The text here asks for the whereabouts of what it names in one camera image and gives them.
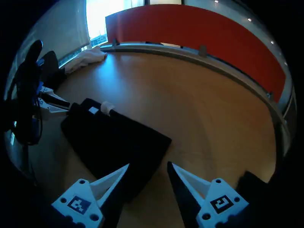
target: red partition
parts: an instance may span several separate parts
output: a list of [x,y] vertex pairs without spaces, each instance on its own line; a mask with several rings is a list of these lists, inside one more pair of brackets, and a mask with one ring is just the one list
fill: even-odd
[[239,68],[278,102],[285,74],[273,54],[240,24],[209,10],[185,5],[149,5],[106,17],[108,40],[171,43],[207,53]]

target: folded black towel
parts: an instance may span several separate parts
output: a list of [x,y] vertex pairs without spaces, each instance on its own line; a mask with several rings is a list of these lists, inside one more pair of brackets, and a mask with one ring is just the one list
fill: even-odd
[[[61,128],[96,178],[130,163],[124,191],[126,201],[131,201],[160,165],[171,139],[114,110],[107,116],[100,105],[88,98],[81,105],[74,103]],[[91,107],[99,111],[93,114]]]

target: white cloth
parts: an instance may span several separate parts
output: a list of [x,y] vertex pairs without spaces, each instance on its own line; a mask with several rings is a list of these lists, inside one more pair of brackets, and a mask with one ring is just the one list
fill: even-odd
[[87,66],[89,63],[101,62],[106,58],[107,54],[100,50],[99,46],[80,52],[73,60],[65,65],[66,74]]

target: window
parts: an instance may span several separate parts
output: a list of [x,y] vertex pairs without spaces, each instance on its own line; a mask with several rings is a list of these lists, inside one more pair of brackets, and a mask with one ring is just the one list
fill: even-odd
[[87,26],[92,48],[108,41],[106,16],[143,5],[144,0],[87,0]]

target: white plastic part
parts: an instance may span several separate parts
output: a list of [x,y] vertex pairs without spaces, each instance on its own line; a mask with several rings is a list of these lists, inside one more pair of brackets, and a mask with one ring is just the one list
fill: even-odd
[[41,108],[41,115],[43,120],[55,118],[59,116],[66,116],[68,110],[47,104],[41,98],[38,98],[38,102]]
[[129,164],[92,183],[79,179],[53,202],[52,206],[62,215],[69,216],[76,224],[82,223],[87,228],[100,227],[104,220],[100,207],[121,180],[128,166]]
[[41,93],[46,93],[54,98],[57,98],[59,100],[62,100],[62,101],[66,101],[64,99],[62,99],[60,96],[57,96],[56,94],[54,94],[54,90],[53,89],[50,89],[50,88],[47,88],[45,86],[42,86],[41,89],[40,89],[40,92]]
[[173,167],[201,206],[201,210],[196,217],[200,227],[214,228],[217,223],[225,223],[229,216],[237,215],[248,205],[248,202],[223,179],[217,178],[208,182],[175,164],[173,164]]
[[107,116],[110,116],[110,111],[114,109],[115,106],[107,101],[103,102],[100,106],[100,111]]

